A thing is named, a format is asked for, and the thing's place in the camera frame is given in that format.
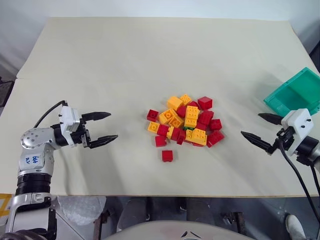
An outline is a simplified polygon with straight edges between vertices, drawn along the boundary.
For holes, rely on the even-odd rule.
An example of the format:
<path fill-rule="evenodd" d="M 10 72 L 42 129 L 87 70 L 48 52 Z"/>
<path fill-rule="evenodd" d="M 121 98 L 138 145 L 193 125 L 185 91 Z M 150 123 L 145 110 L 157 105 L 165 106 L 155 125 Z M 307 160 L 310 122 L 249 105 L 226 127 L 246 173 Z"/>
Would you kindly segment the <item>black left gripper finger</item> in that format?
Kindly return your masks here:
<path fill-rule="evenodd" d="M 104 118 L 107 118 L 110 115 L 111 115 L 111 113 L 109 113 L 109 112 L 96 111 L 96 112 L 82 114 L 82 119 L 84 122 L 98 121 L 98 120 L 102 120 Z"/>
<path fill-rule="evenodd" d="M 118 135 L 107 135 L 107 136 L 99 137 L 97 140 L 89 141 L 88 147 L 90 149 L 102 147 L 102 146 L 107 145 L 110 142 L 114 141 L 117 137 L 118 137 Z"/>

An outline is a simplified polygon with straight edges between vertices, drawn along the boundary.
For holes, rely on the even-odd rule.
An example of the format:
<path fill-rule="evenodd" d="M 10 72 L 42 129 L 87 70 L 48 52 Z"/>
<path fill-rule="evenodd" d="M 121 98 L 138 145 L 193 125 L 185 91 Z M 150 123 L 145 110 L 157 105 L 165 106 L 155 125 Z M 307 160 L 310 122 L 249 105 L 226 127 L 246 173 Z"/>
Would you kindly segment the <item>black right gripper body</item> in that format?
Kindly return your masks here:
<path fill-rule="evenodd" d="M 268 147 L 266 152 L 272 155 L 277 149 L 281 149 L 281 144 L 283 149 L 287 151 L 294 142 L 294 133 L 295 130 L 292 126 L 289 126 L 287 129 L 281 128 L 276 134 L 277 138 L 274 143 Z"/>

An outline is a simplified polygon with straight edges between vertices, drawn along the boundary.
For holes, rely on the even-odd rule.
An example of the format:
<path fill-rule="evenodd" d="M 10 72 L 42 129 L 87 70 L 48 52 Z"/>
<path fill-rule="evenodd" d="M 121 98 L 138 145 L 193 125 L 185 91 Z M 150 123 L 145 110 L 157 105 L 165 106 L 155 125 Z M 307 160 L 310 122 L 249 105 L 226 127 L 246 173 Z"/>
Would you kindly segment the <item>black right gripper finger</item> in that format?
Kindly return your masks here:
<path fill-rule="evenodd" d="M 259 113 L 258 116 L 271 124 L 274 124 L 274 125 L 282 124 L 283 117 L 280 115 L 276 115 L 272 113 Z"/>
<path fill-rule="evenodd" d="M 255 145 L 256 147 L 259 147 L 260 149 L 264 150 L 265 152 L 268 152 L 268 150 L 272 147 L 272 145 L 264 140 L 262 140 L 259 136 L 241 131 L 240 132 L 242 136 L 247 139 L 251 144 Z"/>

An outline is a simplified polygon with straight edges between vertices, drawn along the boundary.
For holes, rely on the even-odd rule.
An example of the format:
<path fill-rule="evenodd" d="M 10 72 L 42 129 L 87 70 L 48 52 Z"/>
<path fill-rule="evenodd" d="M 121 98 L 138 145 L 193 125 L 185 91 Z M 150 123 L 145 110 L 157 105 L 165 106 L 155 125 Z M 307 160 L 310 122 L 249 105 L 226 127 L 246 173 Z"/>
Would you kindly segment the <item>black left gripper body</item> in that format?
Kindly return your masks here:
<path fill-rule="evenodd" d="M 74 144 L 82 144 L 84 148 L 88 148 L 90 146 L 90 133 L 86 129 L 86 120 L 80 118 L 80 123 L 76 129 L 76 131 L 70 134 Z"/>

